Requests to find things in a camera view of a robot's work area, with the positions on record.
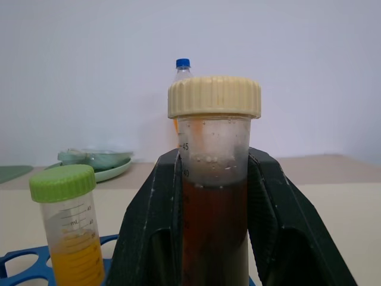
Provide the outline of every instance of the blue tube rack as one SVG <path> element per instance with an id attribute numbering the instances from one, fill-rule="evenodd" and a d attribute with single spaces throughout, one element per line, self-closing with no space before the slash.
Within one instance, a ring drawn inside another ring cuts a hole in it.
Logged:
<path id="1" fill-rule="evenodd" d="M 108 235 L 101 237 L 101 245 L 116 240 L 118 235 Z M 7 270 L 5 269 L 5 262 L 22 255 L 35 254 L 38 256 L 37 261 L 25 271 L 18 273 L 14 276 L 8 277 Z M 49 260 L 49 248 L 47 246 L 29 248 L 24 250 L 17 250 L 8 252 L 5 256 L 0 257 L 0 286 L 16 286 L 24 281 L 33 279 L 45 279 L 48 281 L 48 286 L 56 286 L 52 268 L 46 265 Z M 107 276 L 108 270 L 111 266 L 111 259 L 103 259 L 105 273 Z M 249 286 L 255 286 L 253 280 L 250 278 Z"/>

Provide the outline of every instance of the liquid surface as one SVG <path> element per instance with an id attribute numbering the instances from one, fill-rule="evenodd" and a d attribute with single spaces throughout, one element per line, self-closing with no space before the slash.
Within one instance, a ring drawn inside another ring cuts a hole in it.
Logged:
<path id="1" fill-rule="evenodd" d="M 247 182 L 200 186 L 183 178 L 183 286 L 247 286 Z"/>
<path id="2" fill-rule="evenodd" d="M 50 249 L 57 286 L 99 286 L 105 276 L 99 236 L 94 232 L 65 237 Z"/>

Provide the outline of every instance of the yellow liquid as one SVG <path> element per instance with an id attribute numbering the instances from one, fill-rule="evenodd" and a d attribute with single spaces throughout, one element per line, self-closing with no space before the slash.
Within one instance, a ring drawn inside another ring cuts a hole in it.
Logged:
<path id="1" fill-rule="evenodd" d="M 86 231 L 51 248 L 57 286 L 99 286 L 105 276 L 99 237 Z"/>

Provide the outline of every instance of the brown liquid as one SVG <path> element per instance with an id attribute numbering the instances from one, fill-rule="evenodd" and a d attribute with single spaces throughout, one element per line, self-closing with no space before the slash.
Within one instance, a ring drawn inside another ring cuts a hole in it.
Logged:
<path id="1" fill-rule="evenodd" d="M 183 286 L 247 286 L 247 183 L 183 178 Z"/>

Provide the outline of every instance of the cream screw cap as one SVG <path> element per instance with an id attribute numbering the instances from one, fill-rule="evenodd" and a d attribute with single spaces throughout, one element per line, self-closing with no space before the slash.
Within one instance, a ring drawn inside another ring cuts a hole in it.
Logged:
<path id="1" fill-rule="evenodd" d="M 244 77 L 193 77 L 171 85 L 168 117 L 229 113 L 261 117 L 261 88 Z"/>

